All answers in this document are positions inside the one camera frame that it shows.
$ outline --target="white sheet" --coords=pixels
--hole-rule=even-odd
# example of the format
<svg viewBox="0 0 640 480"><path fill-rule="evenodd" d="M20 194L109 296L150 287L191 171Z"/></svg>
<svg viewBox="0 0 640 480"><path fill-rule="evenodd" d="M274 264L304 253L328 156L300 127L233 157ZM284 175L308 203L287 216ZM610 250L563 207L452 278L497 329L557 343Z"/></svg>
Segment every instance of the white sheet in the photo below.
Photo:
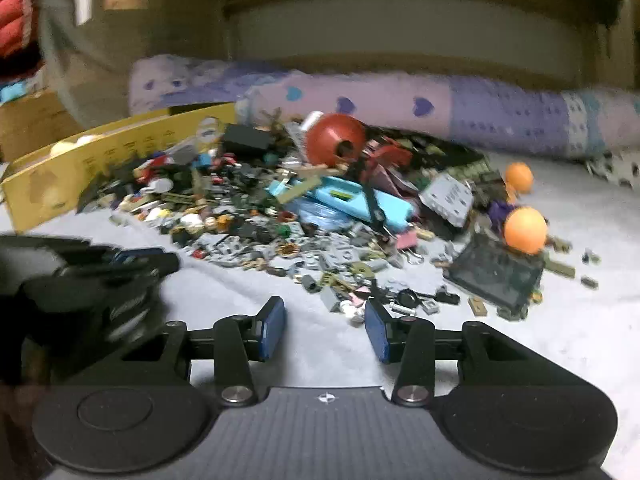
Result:
<svg viewBox="0 0 640 480"><path fill-rule="evenodd" d="M496 168L513 160L492 156ZM571 240L574 250L558 259L600 282L597 291L546 272L544 301L532 306L524 322L507 322L489 306L484 322L601 388L618 410L618 434L604 468L618 480L636 480L640 471L640 196L591 178L581 166L547 160L526 160L534 171L534 193L524 202L538 208L550 221L550 231ZM127 248L162 245L161 237L140 224L117 227L105 211L67 214L36 229L55 235L91 237L97 243ZM0 209L0 232L10 229ZM432 243L439 253L441 242ZM602 256L599 266L580 260L584 248ZM230 314L255 313L272 294L284 298L289 311L286 336L267 364L254 367L255 381L265 386L388 387L398 368L385 367L374 357L363 326L349 326L341 314L329 314L317 296L307 294L288 278L263 272L221 269L184 258L184 267L164 280L161 297L170 312L188 328L209 327ZM442 283L430 264L385 271L380 277L402 277L417 290L430 291ZM459 306L443 305L429 318L438 328L458 330L473 319L466 295ZM193 365L192 381L212 376L211 362ZM454 363L438 364L436 394L457 382Z"/></svg>

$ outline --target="blue heart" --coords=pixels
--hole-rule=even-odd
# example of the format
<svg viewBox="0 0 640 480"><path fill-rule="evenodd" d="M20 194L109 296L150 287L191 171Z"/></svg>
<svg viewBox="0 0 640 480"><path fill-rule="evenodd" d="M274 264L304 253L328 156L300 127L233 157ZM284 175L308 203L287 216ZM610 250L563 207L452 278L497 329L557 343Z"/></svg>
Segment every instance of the blue heart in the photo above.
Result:
<svg viewBox="0 0 640 480"><path fill-rule="evenodd" d="M302 97L302 90L297 86L287 87L287 101L297 101Z"/></svg>
<svg viewBox="0 0 640 480"><path fill-rule="evenodd" d="M433 112L433 105L431 104L431 101L424 97L414 98L414 115L416 117L424 117L425 115L429 115L431 112Z"/></svg>
<svg viewBox="0 0 640 480"><path fill-rule="evenodd" d="M346 97L338 97L337 106L335 111L339 114L353 114L356 109L356 105L353 104L351 99Z"/></svg>

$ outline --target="yellow cardboard box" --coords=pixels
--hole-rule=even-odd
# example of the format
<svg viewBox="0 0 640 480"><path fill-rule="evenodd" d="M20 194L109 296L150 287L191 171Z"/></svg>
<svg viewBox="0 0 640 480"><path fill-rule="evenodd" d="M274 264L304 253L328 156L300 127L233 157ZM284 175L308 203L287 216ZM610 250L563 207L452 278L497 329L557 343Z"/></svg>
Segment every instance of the yellow cardboard box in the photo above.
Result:
<svg viewBox="0 0 640 480"><path fill-rule="evenodd" d="M65 139L75 142L84 135L103 135L66 153L49 156L50 145L12 162L0 186L14 230L27 231L74 209L82 190L94 176L106 172L108 164L167 149L193 136L207 118L236 122L233 103L180 113L183 110L168 108L105 124Z"/></svg>

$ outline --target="cardboard box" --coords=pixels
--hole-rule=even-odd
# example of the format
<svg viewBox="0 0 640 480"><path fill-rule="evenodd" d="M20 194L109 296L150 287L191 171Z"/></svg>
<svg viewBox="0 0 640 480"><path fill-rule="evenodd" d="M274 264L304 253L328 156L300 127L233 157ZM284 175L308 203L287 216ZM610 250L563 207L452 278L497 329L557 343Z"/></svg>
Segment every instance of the cardboard box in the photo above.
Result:
<svg viewBox="0 0 640 480"><path fill-rule="evenodd" d="M6 162L81 131L52 91L0 106L0 151Z"/></svg>
<svg viewBox="0 0 640 480"><path fill-rule="evenodd" d="M27 231L78 204L82 190L108 164L121 164L134 156L145 156L173 146L196 133L207 118L235 123L234 104L221 104L184 112L185 107L157 110L105 124L71 136L103 137L69 152L49 156L51 146L12 162L0 184L16 232Z"/></svg>

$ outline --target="gray ribbed plate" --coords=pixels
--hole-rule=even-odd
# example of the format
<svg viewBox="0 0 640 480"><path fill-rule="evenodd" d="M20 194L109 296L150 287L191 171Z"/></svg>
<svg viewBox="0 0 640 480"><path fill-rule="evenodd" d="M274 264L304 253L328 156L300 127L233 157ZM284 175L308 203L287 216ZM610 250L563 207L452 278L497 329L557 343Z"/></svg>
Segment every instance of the gray ribbed plate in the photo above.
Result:
<svg viewBox="0 0 640 480"><path fill-rule="evenodd" d="M62 468L47 480L100 478ZM427 410L401 408L379 388L272 388L262 403L226 410L191 451L118 480L513 480L476 463L440 433ZM605 480L589 468L546 480Z"/></svg>

